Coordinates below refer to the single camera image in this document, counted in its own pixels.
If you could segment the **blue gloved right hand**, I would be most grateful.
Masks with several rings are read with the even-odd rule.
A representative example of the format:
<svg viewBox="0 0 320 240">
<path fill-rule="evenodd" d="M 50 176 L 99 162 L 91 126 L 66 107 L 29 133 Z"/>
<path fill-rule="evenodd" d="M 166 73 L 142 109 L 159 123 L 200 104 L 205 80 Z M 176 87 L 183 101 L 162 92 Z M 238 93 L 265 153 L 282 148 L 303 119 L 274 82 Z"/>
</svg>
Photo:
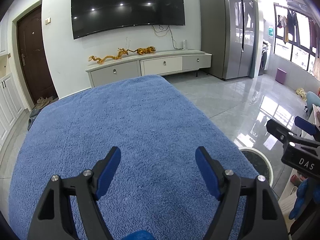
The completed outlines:
<svg viewBox="0 0 320 240">
<path fill-rule="evenodd" d="M 291 210 L 291 212 L 289 214 L 290 220 L 293 220 L 298 216 L 303 204 L 306 201 L 306 193 L 307 193 L 308 189 L 313 190 L 313 192 L 312 192 L 313 201 L 316 204 L 319 204 L 319 183 L 315 182 L 315 180 L 312 178 L 305 179 L 299 185 L 299 187 L 296 191 L 297 199 L 295 201 L 293 209 Z"/>
</svg>

